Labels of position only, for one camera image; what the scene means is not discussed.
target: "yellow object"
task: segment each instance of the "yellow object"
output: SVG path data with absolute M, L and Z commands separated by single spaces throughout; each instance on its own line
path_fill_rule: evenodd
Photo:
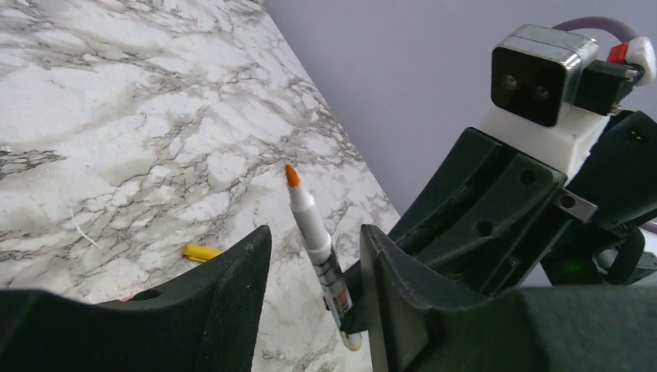
M 183 247 L 183 255 L 188 259 L 205 262 L 211 260 L 218 255 L 222 254 L 221 250 L 213 250 L 212 248 L 207 248 L 206 246 L 197 246 L 194 244 L 185 244 Z

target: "marble surface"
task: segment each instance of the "marble surface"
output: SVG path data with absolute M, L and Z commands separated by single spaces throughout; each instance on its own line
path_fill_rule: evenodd
M 0 0 L 0 285 L 91 303 L 260 224 L 273 253 L 253 370 L 370 369 L 339 342 L 287 208 L 315 193 L 343 266 L 398 218 L 255 2 Z

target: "gray wall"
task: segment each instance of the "gray wall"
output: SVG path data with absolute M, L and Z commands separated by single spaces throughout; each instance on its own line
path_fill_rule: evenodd
M 615 16 L 657 42 L 654 0 L 265 0 L 394 206 L 403 212 L 491 105 L 490 52 L 524 23 Z M 613 44 L 598 39 L 602 58 Z M 657 83 L 624 102 L 657 119 Z

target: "white scratch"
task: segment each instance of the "white scratch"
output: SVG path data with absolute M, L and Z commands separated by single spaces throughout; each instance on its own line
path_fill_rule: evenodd
M 70 205 L 68 206 L 68 211 L 71 213 L 71 221 L 73 221 L 73 225 L 75 225 L 75 229 L 77 230 L 77 232 L 80 233 L 80 235 L 82 235 L 83 238 L 88 240 L 92 246 L 95 246 L 96 248 L 101 250 L 102 249 L 101 246 L 99 246 L 92 238 L 87 236 L 87 234 L 85 234 L 84 231 L 82 231 L 80 225 L 77 224 L 77 222 L 75 221 L 75 215 L 73 214 L 73 209 L 71 208 Z

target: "white marker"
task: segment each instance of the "white marker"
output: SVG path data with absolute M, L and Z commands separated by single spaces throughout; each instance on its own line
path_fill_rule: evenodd
M 315 269 L 319 284 L 324 290 L 324 299 L 333 314 L 335 324 L 340 329 L 347 311 L 352 308 L 351 296 L 345 281 L 338 257 L 335 255 L 331 235 L 326 231 L 322 217 L 315 205 L 315 199 L 301 184 L 297 172 L 291 165 L 285 166 L 287 189 L 290 192 L 290 209 L 306 242 L 306 252 Z M 357 351 L 363 344 L 360 333 L 347 335 L 340 332 L 342 342 L 351 351 Z

